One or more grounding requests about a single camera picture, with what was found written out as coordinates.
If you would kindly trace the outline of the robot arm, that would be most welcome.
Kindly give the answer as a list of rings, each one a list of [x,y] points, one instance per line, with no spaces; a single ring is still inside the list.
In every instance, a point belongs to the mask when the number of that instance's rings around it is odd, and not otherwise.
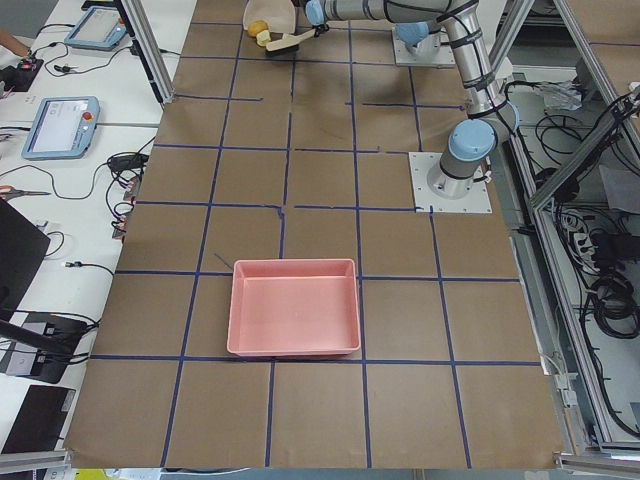
[[[438,164],[427,174],[437,196],[457,200],[467,195],[481,161],[519,126],[519,111],[500,92],[496,69],[486,48],[477,1],[297,1],[309,23],[323,27],[330,21],[386,20],[398,39],[414,48],[443,30],[448,38],[462,86],[467,95],[467,119],[449,134]]]

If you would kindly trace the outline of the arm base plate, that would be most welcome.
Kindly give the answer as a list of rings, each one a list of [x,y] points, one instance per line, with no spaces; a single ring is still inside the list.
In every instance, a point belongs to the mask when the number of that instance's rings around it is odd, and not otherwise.
[[[409,152],[409,167],[418,213],[491,214],[487,182],[482,168],[463,180],[446,176],[439,152]]]
[[[395,63],[399,66],[453,68],[447,35],[428,22],[399,23],[392,30]]]

